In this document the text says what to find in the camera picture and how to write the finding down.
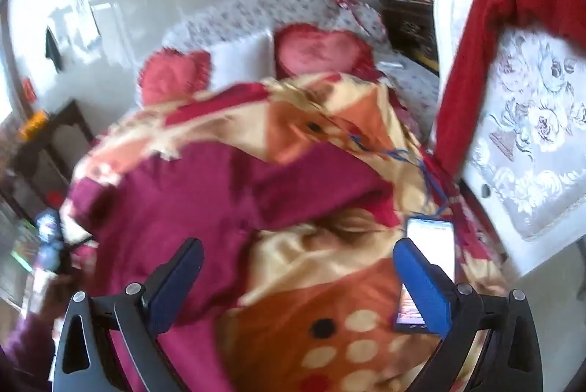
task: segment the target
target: blue gripper pad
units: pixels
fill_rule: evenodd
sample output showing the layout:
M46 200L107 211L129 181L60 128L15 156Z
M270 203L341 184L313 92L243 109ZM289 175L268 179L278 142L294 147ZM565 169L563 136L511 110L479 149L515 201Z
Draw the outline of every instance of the blue gripper pad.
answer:
M408 238L395 244L393 263L427 329L445 339L452 324L451 307L433 281L431 264Z

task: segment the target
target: dark wooden furniture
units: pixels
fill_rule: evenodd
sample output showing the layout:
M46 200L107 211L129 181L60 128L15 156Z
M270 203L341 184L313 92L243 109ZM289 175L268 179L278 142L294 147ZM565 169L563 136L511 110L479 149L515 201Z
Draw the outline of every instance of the dark wooden furniture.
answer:
M33 181L34 175L39 167L40 155L44 151L47 153L49 159L51 159L51 162L61 176L66 190L73 173L67 163L63 160L62 156L52 145L55 131L61 126L77 126L88 143L91 143L94 140L94 136L83 118L77 103L75 100L70 100L58 109L57 112L49 116L49 120L45 126L43 126L31 140L22 144L9 165L9 170L14 173L13 178L5 178L2 185L0 185L0 197L5 200L20 218L24 218L29 222L31 222L30 216L25 212L25 209L15 201L12 195L14 179L16 177L23 179L41 201L47 205L45 194Z
M438 74L433 4L418 0L379 1L393 48Z

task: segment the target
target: person's arm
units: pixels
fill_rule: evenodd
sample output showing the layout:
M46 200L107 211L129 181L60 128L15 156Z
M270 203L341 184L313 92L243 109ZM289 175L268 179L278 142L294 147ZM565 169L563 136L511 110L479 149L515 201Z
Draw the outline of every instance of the person's arm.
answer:
M4 352L16 369L47 380L55 355L53 324L69 303L71 277L57 277L48 284L38 313L28 313L8 338Z

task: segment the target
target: white chair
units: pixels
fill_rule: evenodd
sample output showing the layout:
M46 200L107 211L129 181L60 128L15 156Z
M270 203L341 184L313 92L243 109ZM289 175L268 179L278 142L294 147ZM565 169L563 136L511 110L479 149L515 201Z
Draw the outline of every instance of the white chair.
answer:
M472 1L434 2L438 103ZM507 28L499 39L462 179L508 253L505 274L511 279L586 234L584 73L585 53L537 25ZM578 246L586 259L583 240Z

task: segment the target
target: pillow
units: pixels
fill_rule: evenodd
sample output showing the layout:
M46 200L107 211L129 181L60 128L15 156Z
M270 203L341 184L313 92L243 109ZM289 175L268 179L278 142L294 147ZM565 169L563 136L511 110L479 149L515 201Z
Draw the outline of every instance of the pillow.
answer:
M165 48L154 53L143 67L138 85L144 106L188 99L207 88L210 54L193 51L187 55Z
M275 77L275 47L270 30L218 43L209 51L212 55L210 91Z
M279 79L326 71L359 75L374 69L371 46L351 31L297 23L275 38Z

